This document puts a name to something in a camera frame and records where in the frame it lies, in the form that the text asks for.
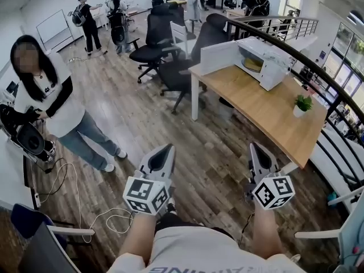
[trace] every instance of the whiteboard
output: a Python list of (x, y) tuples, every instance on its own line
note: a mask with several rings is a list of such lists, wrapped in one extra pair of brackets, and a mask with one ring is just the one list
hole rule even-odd
[(42, 39), (43, 43), (45, 43), (52, 37), (68, 28), (68, 25), (64, 18), (63, 11), (60, 10), (54, 13), (51, 17), (47, 18), (36, 28), (38, 29), (40, 38)]

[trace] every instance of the chair headrest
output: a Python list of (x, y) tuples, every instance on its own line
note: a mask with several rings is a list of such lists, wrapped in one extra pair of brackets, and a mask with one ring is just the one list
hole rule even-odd
[(213, 27), (223, 30), (225, 28), (225, 24), (229, 19), (221, 14), (213, 13), (206, 17), (206, 21), (211, 24)]
[(179, 7), (177, 2), (170, 2), (168, 4), (169, 4), (169, 9), (171, 10), (176, 10)]
[(169, 4), (156, 5), (152, 8), (152, 15), (168, 15), (169, 14)]

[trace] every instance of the woman's hand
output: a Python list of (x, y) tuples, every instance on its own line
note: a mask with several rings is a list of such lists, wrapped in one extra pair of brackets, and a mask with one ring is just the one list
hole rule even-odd
[(39, 114), (38, 119), (46, 119), (49, 117), (45, 111), (36, 111), (35, 113)]

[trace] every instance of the white pot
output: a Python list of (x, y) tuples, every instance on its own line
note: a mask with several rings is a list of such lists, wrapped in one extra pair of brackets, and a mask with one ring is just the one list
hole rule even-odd
[(293, 109), (293, 114), (295, 117), (301, 117), (305, 113), (306, 111), (301, 110), (297, 105), (295, 105), (295, 108)]

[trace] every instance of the wooden floor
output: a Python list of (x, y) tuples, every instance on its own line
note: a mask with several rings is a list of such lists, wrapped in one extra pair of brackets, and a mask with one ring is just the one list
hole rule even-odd
[[(138, 29), (133, 35), (140, 36), (143, 41), (146, 15), (140, 14), (135, 18)], [(100, 30), (99, 34), (102, 45), (107, 45), (110, 30)], [(62, 50), (64, 61), (73, 57), (86, 59), (84, 47), (85, 42), (80, 39), (76, 45)], [(103, 173), (57, 143), (57, 158), (64, 157), (77, 170), (82, 227), (88, 228), (98, 214), (112, 207), (125, 208), (122, 193), (127, 177), (133, 175), (144, 154), (159, 145), (172, 143), (177, 151), (172, 180), (176, 187), (174, 198), (179, 215), (186, 221), (222, 227), (239, 239), (248, 216), (253, 212), (253, 207), (243, 198), (243, 185), (250, 176), (247, 164), (249, 144), (257, 141), (265, 145), (277, 156), (281, 166), (288, 163), (287, 157), (243, 116), (235, 114), (226, 119), (221, 114), (218, 98), (211, 91), (203, 95), (206, 108), (200, 110), (197, 122), (191, 120), (189, 99), (183, 99), (178, 115), (172, 115), (177, 94), (161, 97), (158, 80), (137, 84), (140, 74), (137, 63), (127, 55), (116, 55), (113, 47), (111, 42), (105, 56), (94, 53), (93, 56), (99, 57), (68, 64), (72, 71), (73, 96), (86, 106), (101, 130), (129, 155), (124, 162), (115, 163), (115, 172)], [(106, 156), (100, 147), (92, 146)], [(36, 189), (39, 193), (47, 193), (57, 169), (45, 175), (33, 164), (33, 171)], [(303, 171), (291, 173), (291, 176), (296, 196), (287, 206), (276, 210), (278, 229), (287, 255), (301, 254), (303, 265), (333, 263), (338, 257), (335, 242), (302, 241), (293, 236), (299, 230), (330, 230), (341, 226), (342, 220), (337, 211), (326, 207), (325, 198), (330, 191), (309, 165)], [(64, 170), (60, 172), (55, 187), (59, 186), (63, 177)], [(64, 185), (57, 194), (49, 197), (40, 210), (54, 219), (78, 223), (76, 174), (71, 166), (68, 166)], [(100, 217), (95, 223), (92, 248), (76, 249), (76, 253), (88, 256), (103, 272), (115, 260), (125, 239), (125, 235), (107, 229), (107, 218)], [(112, 220), (111, 224), (119, 231), (128, 227), (128, 221), (121, 219)], [(250, 224), (244, 233), (242, 249), (249, 250), (251, 247), (252, 228), (253, 224)]]

